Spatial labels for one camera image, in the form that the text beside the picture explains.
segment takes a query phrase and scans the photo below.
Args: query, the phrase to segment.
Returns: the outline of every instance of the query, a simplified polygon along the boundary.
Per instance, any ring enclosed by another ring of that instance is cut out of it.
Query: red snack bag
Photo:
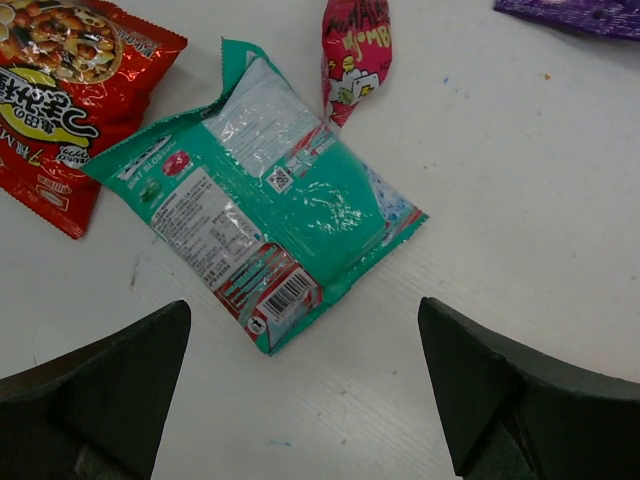
[[[322,23],[325,118],[342,128],[391,66],[387,0],[329,0]]]
[[[0,187],[73,238],[79,168],[134,133],[185,38],[102,0],[0,0]]]

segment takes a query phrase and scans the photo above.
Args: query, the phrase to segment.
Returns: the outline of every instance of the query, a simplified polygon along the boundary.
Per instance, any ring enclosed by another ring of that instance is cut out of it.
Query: white table
[[[263,46],[321,111],[324,0],[120,3],[191,42],[149,121],[218,96],[221,35]],[[490,0],[392,0],[392,16],[392,76],[342,136],[432,215],[412,241],[267,358],[112,193],[79,242],[2,193],[0,377],[187,299],[156,480],[454,478],[423,295],[640,381],[640,48],[520,22]]]

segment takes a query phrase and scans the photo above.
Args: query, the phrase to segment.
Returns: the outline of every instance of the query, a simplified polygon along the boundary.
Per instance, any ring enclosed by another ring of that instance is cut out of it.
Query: snack bag
[[[223,93],[99,155],[120,195],[273,353],[426,220],[296,97],[265,53],[223,41]]]
[[[561,29],[640,40],[635,0],[497,0],[494,9]]]
[[[391,26],[387,0],[329,0],[322,22],[325,118],[342,128],[356,105],[387,78]]]
[[[79,168],[138,129],[186,45],[101,0],[0,0],[0,187],[82,236],[100,185]]]

